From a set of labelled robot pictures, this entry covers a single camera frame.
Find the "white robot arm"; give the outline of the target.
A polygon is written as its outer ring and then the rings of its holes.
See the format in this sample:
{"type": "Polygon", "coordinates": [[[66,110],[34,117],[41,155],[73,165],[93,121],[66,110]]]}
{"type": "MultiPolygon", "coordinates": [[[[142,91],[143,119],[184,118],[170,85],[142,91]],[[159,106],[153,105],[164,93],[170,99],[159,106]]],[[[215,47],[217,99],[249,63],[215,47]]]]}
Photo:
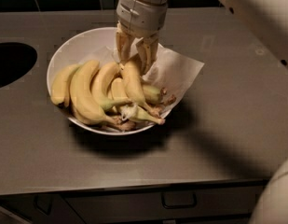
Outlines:
{"type": "MultiPolygon", "coordinates": [[[[288,69],[288,0],[218,0],[240,19],[288,69]]],[[[168,0],[118,0],[117,52],[120,60],[137,50],[149,70],[156,57],[158,33],[168,0]]],[[[288,158],[268,182],[248,224],[288,224],[288,158]]]]}

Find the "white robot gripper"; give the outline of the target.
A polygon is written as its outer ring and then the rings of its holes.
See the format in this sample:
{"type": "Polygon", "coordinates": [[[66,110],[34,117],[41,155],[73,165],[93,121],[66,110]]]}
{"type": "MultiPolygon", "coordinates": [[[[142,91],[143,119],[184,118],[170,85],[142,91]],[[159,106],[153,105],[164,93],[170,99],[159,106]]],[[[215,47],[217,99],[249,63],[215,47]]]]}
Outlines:
{"type": "Polygon", "coordinates": [[[145,75],[157,59],[158,34],[163,27],[168,0],[118,0],[116,43],[118,58],[125,63],[135,37],[142,61],[141,74],[145,75]]]}

